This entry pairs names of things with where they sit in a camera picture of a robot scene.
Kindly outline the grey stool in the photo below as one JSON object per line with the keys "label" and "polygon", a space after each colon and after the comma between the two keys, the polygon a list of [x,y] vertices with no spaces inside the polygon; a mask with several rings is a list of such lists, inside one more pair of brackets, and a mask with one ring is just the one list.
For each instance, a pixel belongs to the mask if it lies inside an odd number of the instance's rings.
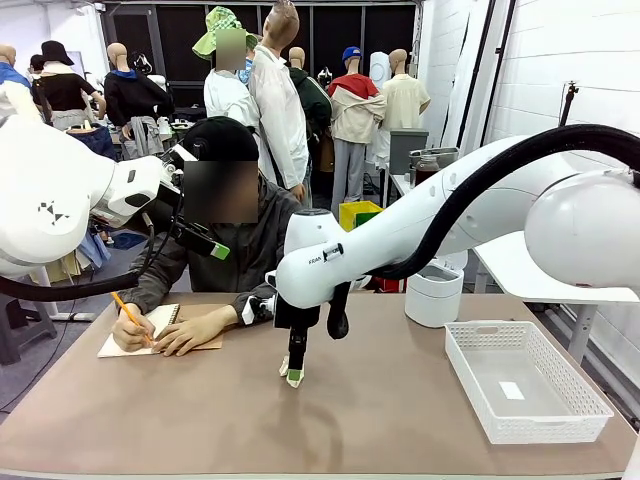
{"label": "grey stool", "polygon": [[18,299],[0,294],[0,365],[18,363],[20,349],[40,337],[57,337],[44,305],[35,303],[34,309],[25,309]]}

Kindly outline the white desk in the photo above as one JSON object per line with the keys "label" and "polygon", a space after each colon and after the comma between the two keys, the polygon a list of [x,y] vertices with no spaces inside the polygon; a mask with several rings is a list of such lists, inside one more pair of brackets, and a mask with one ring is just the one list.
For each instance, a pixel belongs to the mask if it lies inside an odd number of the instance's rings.
{"label": "white desk", "polygon": [[578,307],[568,346],[569,354],[577,362],[581,362],[587,352],[600,306],[640,304],[640,297],[628,288],[581,288],[547,275],[531,259],[521,231],[479,245],[473,251],[481,262],[479,271],[490,275],[503,292],[525,302]]}

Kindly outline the white plastic mesh basket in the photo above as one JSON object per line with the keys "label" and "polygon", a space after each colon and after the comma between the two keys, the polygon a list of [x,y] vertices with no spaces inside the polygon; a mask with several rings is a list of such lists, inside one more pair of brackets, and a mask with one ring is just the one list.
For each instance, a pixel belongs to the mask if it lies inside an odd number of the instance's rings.
{"label": "white plastic mesh basket", "polygon": [[[445,352],[492,444],[592,443],[614,416],[532,322],[448,323]],[[525,400],[507,400],[500,381]]]}

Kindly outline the spiral notebook brown cover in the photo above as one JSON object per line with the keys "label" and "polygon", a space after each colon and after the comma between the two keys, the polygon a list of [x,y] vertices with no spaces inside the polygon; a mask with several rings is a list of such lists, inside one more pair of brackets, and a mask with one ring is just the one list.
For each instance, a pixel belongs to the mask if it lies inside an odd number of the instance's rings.
{"label": "spiral notebook brown cover", "polygon": [[[223,304],[203,304],[203,305],[187,305],[187,304],[167,304],[158,306],[149,312],[146,317],[155,327],[155,334],[158,335],[162,330],[171,324],[181,323],[191,318],[200,317],[212,311],[223,307]],[[115,342],[112,334],[109,335],[97,356],[99,358],[123,357],[123,356],[140,356],[151,355],[151,348],[143,348],[133,352],[122,350]]]}

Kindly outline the metal container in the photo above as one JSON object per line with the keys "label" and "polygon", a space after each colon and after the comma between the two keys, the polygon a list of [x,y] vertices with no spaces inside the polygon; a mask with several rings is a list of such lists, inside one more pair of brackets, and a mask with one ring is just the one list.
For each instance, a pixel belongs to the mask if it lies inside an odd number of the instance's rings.
{"label": "metal container", "polygon": [[456,147],[425,148],[409,152],[409,162],[415,166],[419,160],[434,160],[439,169],[444,169],[457,161],[459,150]]}

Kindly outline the blue jeans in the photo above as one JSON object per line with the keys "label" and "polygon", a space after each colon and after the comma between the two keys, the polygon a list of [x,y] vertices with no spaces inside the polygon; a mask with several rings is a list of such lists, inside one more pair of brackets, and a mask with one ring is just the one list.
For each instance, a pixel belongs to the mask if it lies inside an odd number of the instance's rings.
{"label": "blue jeans", "polygon": [[116,150],[107,127],[91,124],[86,128],[69,128],[66,133],[79,140],[92,152],[117,161]]}

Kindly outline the green checked bucket hat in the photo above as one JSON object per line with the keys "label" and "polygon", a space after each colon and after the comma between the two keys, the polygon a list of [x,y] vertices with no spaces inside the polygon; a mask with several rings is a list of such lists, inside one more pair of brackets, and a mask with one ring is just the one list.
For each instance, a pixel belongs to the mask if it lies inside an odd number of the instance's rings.
{"label": "green checked bucket hat", "polygon": [[205,17],[205,26],[206,32],[192,47],[193,53],[203,60],[212,59],[217,47],[216,32],[219,30],[242,30],[248,50],[253,50],[258,44],[257,37],[246,31],[234,12],[227,7],[214,7]]}

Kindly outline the person's right hand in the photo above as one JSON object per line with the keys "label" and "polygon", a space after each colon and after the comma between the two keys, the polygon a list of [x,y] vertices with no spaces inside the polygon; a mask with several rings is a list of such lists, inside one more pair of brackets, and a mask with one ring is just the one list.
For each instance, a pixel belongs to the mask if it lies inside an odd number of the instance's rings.
{"label": "person's right hand", "polygon": [[154,332],[155,327],[146,317],[137,317],[136,320],[132,320],[127,315],[120,315],[112,328],[115,343],[125,352],[151,348],[154,343]]}

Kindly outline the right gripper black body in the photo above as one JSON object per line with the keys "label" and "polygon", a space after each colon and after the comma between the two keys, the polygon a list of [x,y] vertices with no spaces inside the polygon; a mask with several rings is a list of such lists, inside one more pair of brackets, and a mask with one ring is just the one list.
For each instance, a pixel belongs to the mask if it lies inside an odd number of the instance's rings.
{"label": "right gripper black body", "polygon": [[320,307],[299,308],[290,305],[280,294],[276,295],[274,327],[278,329],[308,329],[320,317]]}

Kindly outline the white oval appliance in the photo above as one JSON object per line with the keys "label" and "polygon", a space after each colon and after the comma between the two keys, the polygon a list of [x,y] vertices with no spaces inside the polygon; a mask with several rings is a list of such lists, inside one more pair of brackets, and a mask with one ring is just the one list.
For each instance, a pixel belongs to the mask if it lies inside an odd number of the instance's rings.
{"label": "white oval appliance", "polygon": [[378,90],[391,78],[389,55],[382,51],[370,55],[369,77]]}

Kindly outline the white paper piece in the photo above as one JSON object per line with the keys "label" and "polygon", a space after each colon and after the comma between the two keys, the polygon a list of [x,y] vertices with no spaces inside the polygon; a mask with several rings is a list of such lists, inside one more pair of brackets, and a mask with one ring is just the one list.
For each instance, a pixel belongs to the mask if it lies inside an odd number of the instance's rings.
{"label": "white paper piece", "polygon": [[292,388],[298,388],[304,379],[304,374],[304,367],[301,367],[300,369],[291,368],[289,366],[289,356],[286,355],[283,358],[279,369],[279,375],[286,380],[288,385]]}

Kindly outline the pile of clothes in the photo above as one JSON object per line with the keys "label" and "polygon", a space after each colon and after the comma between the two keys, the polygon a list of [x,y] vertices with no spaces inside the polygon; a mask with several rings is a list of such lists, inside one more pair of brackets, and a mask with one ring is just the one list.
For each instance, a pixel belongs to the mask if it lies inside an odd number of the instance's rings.
{"label": "pile of clothes", "polygon": [[98,234],[86,232],[81,244],[63,258],[47,264],[44,272],[51,284],[73,280],[85,271],[97,271],[111,258],[111,253]]}

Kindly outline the glass jar dark liquid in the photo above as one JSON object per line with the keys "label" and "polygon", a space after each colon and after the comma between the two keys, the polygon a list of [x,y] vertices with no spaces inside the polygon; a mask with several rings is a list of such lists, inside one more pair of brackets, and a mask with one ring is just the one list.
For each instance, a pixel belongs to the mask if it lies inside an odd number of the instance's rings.
{"label": "glass jar dark liquid", "polygon": [[418,186],[439,172],[440,166],[435,155],[423,155],[414,164],[414,185]]}

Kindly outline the small white side table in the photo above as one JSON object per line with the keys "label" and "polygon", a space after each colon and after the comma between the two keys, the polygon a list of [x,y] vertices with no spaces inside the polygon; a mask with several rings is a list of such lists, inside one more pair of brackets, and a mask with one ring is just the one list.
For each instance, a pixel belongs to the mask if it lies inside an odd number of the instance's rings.
{"label": "small white side table", "polygon": [[410,178],[407,174],[401,175],[389,175],[388,176],[388,190],[390,191],[389,198],[395,201],[412,190]]}

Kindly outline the yellow pencil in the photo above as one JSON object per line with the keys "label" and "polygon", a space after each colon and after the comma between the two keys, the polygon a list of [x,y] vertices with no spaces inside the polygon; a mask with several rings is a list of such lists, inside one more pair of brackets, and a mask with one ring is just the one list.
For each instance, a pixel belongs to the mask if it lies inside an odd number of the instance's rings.
{"label": "yellow pencil", "polygon": [[136,320],[137,317],[145,317],[140,313],[140,310],[136,305],[124,303],[116,292],[112,292],[111,296],[113,297],[116,305],[120,308],[119,316],[127,315],[132,320]]}

